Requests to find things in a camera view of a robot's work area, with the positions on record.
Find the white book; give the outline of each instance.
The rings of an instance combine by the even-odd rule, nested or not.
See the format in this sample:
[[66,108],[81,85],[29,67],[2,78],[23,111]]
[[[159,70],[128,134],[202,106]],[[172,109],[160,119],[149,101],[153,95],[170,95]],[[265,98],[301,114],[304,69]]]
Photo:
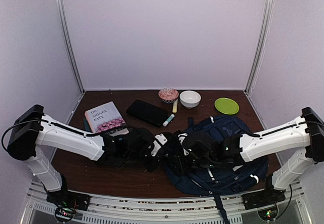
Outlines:
[[[92,132],[102,132],[118,126],[126,125],[124,119],[113,102],[90,109],[85,112],[85,116]],[[129,131],[125,128],[112,131],[111,135],[125,135],[128,132]]]

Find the green plate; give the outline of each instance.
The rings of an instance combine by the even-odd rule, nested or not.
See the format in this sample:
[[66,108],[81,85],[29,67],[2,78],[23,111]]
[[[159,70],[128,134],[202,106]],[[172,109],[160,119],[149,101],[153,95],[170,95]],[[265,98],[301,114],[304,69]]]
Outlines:
[[239,105],[233,99],[219,98],[215,101],[215,108],[223,114],[236,114],[239,111]]

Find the dark wooden table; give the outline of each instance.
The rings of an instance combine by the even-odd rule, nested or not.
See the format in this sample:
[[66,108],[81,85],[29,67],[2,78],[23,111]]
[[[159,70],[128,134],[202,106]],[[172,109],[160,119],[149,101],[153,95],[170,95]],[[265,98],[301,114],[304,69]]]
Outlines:
[[[209,116],[219,115],[214,107],[214,101],[220,97],[234,99],[240,106],[237,116],[241,118],[252,131],[262,130],[262,126],[248,99],[241,91],[198,91],[201,94],[201,102],[194,109],[178,104],[178,113],[174,120],[163,128],[157,128],[146,122],[138,120],[126,114],[126,109],[136,99],[141,99],[158,107],[172,112],[172,104],[164,104],[160,101],[158,91],[102,91],[86,92],[77,108],[70,125],[84,128],[84,113],[96,106],[113,101],[128,125],[144,127],[152,133],[163,131],[175,132],[178,129],[188,127],[188,117],[193,117],[199,122]],[[178,191],[169,181],[162,168],[153,173],[148,173],[141,165],[125,166],[116,169],[111,166],[99,166],[94,161],[74,153],[57,150],[52,162],[53,166],[67,178],[68,187],[75,191],[83,191],[93,194],[106,194],[125,197],[187,197]],[[278,170],[280,164],[276,155],[270,155],[269,174]],[[264,183],[259,183],[256,188],[262,188]]]

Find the bowl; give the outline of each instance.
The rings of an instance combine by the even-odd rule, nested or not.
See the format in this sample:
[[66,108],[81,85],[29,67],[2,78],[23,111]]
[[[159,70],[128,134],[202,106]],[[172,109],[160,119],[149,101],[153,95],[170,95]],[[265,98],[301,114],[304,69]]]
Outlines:
[[158,96],[161,98],[162,102],[166,104],[173,103],[179,96],[179,92],[174,88],[163,88],[158,92]]
[[199,93],[195,91],[188,90],[188,91],[183,91],[180,94],[181,104],[188,109],[197,107],[200,101],[201,101],[201,96]]

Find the red patterned bowl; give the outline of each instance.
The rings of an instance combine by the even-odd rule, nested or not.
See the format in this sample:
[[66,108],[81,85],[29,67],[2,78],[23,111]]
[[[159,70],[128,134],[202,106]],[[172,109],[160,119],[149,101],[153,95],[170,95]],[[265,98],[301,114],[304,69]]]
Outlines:
[[162,102],[166,104],[173,103],[179,96],[179,93],[174,88],[163,88],[158,92],[158,96],[161,98]]

